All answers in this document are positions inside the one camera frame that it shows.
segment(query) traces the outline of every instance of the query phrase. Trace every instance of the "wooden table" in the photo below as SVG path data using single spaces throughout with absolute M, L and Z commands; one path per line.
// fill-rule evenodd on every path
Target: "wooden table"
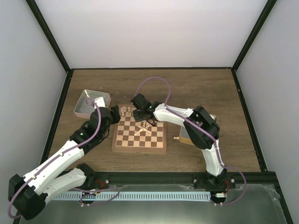
M 159 76 L 171 85 L 168 105 L 181 108 L 203 106 L 218 117 L 220 150 L 227 166 L 241 171 L 260 171 L 231 70 L 75 70 L 65 99 L 55 138 L 53 155 L 80 128 L 85 119 L 77 118 L 74 107 L 83 90 L 110 93 L 110 106 L 129 104 L 146 78 Z M 168 88 L 160 80 L 150 80 L 141 89 L 151 102 L 164 102 Z M 206 164 L 200 149 L 174 140 L 180 127 L 167 124 L 167 153 L 138 154 L 111 151 L 112 133 L 100 145 L 72 164 L 87 163 L 95 171 L 204 172 Z

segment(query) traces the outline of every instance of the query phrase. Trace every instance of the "gray wall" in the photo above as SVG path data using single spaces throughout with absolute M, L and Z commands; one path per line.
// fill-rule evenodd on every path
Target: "gray wall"
M 277 1 L 237 75 L 270 171 L 299 223 L 299 2 Z
M 71 68 L 233 66 L 267 0 L 36 0 Z
M 8 180 L 39 164 L 65 71 L 26 1 L 0 7 L 0 223 L 7 216 Z

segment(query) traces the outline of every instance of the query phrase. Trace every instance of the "wooden chessboard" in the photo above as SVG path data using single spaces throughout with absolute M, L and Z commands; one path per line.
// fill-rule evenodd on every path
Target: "wooden chessboard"
M 114 127 L 112 151 L 166 153 L 164 122 L 156 122 L 156 126 L 151 126 L 146 121 L 135 122 L 133 117 L 135 108 L 132 105 L 119 105 L 119 109 L 121 120 Z M 140 130 L 138 126 L 147 127 L 151 133 L 147 131 L 137 133 Z

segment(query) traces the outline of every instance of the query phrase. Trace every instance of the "purple cable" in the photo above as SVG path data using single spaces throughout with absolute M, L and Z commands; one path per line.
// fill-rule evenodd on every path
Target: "purple cable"
M 93 133 L 93 135 L 89 138 L 89 139 L 87 139 L 86 141 L 84 141 L 84 142 L 82 142 L 82 143 L 80 143 L 80 144 L 77 144 L 77 145 L 75 145 L 75 146 L 73 146 L 73 147 L 71 147 L 71 148 L 69 148 L 69 149 L 66 149 L 65 151 L 63 151 L 63 153 L 67 153 L 67 152 L 69 152 L 69 151 L 71 151 L 71 150 L 73 150 L 73 149 L 75 149 L 75 148 L 78 148 L 78 147 L 80 147 L 80 146 L 82 146 L 82 145 L 84 145 L 84 144 L 86 144 L 86 143 L 88 143 L 88 142 L 90 142 L 96 135 L 97 135 L 97 133 L 99 132 L 99 129 L 100 129 L 100 125 L 101 125 L 101 112 L 100 112 L 100 109 L 99 109 L 99 107 L 98 107 L 98 105 L 95 103 L 95 101 L 92 99 L 92 98 L 88 98 L 87 100 L 86 100 L 86 103 L 87 104 L 89 104 L 88 103 L 88 100 L 90 100 L 91 102 L 92 102 L 92 104 L 96 107 L 96 109 L 97 109 L 97 112 L 98 112 L 98 115 L 99 115 L 99 121 L 98 121 L 98 126 L 97 126 L 97 128 L 96 128 L 96 130 L 95 130 L 95 132 Z M 53 161 L 55 161 L 56 159 L 58 159 L 59 157 L 60 157 L 61 155 L 57 155 L 57 156 L 55 156 L 53 159 L 51 159 L 47 164 L 45 164 L 39 171 L 37 171 L 35 174 L 34 174 L 34 176 L 36 177 L 37 175 L 39 175 L 43 170 L 45 170 Z M 19 217 L 21 217 L 21 214 L 19 214 L 19 215 L 17 215 L 17 216 L 13 216 L 12 214 L 11 214 L 11 208 L 12 208 L 12 206 L 13 206 L 13 203 L 14 203 L 14 201 L 15 201 L 15 199 L 17 198 L 17 196 L 20 194 L 20 192 L 27 186 L 27 184 L 29 184 L 31 181 L 33 180 L 33 178 L 30 178 L 29 180 L 27 180 L 18 190 L 17 190 L 17 192 L 15 193 L 15 195 L 13 196 L 13 198 L 10 200 L 10 202 L 9 202 L 9 206 L 8 206 L 8 209 L 7 209 L 7 215 L 8 215 L 8 217 L 10 217 L 10 218 L 12 218 L 12 219 L 16 219 L 16 218 L 19 218 Z
M 166 100 L 165 100 L 165 102 L 164 102 L 164 105 L 165 105 L 166 110 L 168 110 L 170 113 L 173 113 L 174 115 L 178 116 L 179 118 L 183 119 L 184 121 L 188 122 L 188 123 L 191 124 L 193 127 L 197 128 L 197 129 L 200 130 L 202 133 L 204 133 L 206 136 L 208 136 L 209 138 L 211 138 L 211 139 L 213 140 L 213 142 L 214 142 L 215 151 L 216 151 L 216 154 L 217 154 L 217 159 L 218 159 L 218 162 L 220 163 L 220 166 L 223 167 L 224 169 L 234 169 L 234 170 L 236 170 L 236 171 L 242 176 L 242 178 L 243 178 L 243 180 L 244 180 L 244 191 L 242 192 L 242 194 L 241 194 L 237 199 L 235 199 L 235 200 L 232 201 L 232 202 L 225 203 L 225 204 L 223 204 L 223 205 L 229 205 L 229 204 L 233 204 L 233 203 L 239 201 L 239 200 L 244 196 L 245 191 L 246 191 L 246 188 L 247 188 L 247 182 L 246 182 L 246 179 L 245 179 L 244 174 L 243 174 L 239 169 L 237 169 L 237 168 L 235 168 L 235 167 L 226 167 L 226 166 L 224 166 L 224 165 L 222 164 L 223 162 L 222 162 L 222 160 L 221 160 L 221 158 L 220 158 L 220 153 L 219 153 L 219 148 L 218 148 L 218 146 L 217 146 L 217 141 L 216 141 L 216 139 L 215 139 L 212 135 L 210 135 L 210 133 L 208 133 L 207 131 L 205 131 L 204 129 L 202 129 L 200 126 L 198 126 L 198 125 L 192 123 L 192 122 L 189 121 L 188 119 L 184 118 L 182 115 L 180 115 L 180 114 L 178 114 L 178 113 L 176 113 L 176 112 L 170 110 L 170 109 L 167 107 L 167 101 L 168 101 L 168 99 L 169 99 L 169 97 L 170 97 L 170 94 L 171 94 L 171 88 L 170 88 L 169 83 L 168 83 L 165 79 L 163 79 L 163 78 L 161 78 L 161 77 L 149 77 L 149 78 L 145 79 L 145 80 L 139 85 L 139 87 L 138 87 L 138 89 L 137 89 L 137 91 L 136 91 L 136 93 L 135 93 L 135 96 L 137 95 L 137 93 L 138 93 L 139 89 L 141 88 L 141 86 L 142 86 L 146 81 L 148 81 L 148 80 L 150 80 L 150 79 L 154 79 L 154 78 L 156 78 L 156 79 L 160 79 L 160 80 L 164 81 L 164 82 L 168 85 L 168 96 L 167 96 L 167 98 L 166 98 Z
M 117 194 L 115 196 L 113 196 L 112 198 L 110 198 L 109 200 L 107 201 L 104 201 L 104 202 L 100 202 L 100 203 L 92 203 L 92 204 L 89 204 L 88 206 L 98 206 L 98 205 L 101 205 L 101 204 L 106 204 L 110 201 L 112 201 L 113 199 L 117 198 L 117 196 L 120 194 L 119 192 L 119 189 L 118 188 L 109 188 L 109 189 L 101 189 L 101 190 L 82 190 L 82 189 L 79 189 L 79 188 L 73 188 L 74 190 L 79 190 L 79 191 L 82 191 L 82 192 L 85 192 L 85 193 L 100 193 L 100 192 L 103 192 L 103 191 L 110 191 L 110 190 L 118 190 Z M 83 199 L 85 197 L 87 197 L 89 195 L 83 195 L 81 198 L 80 198 L 80 203 L 83 205 Z

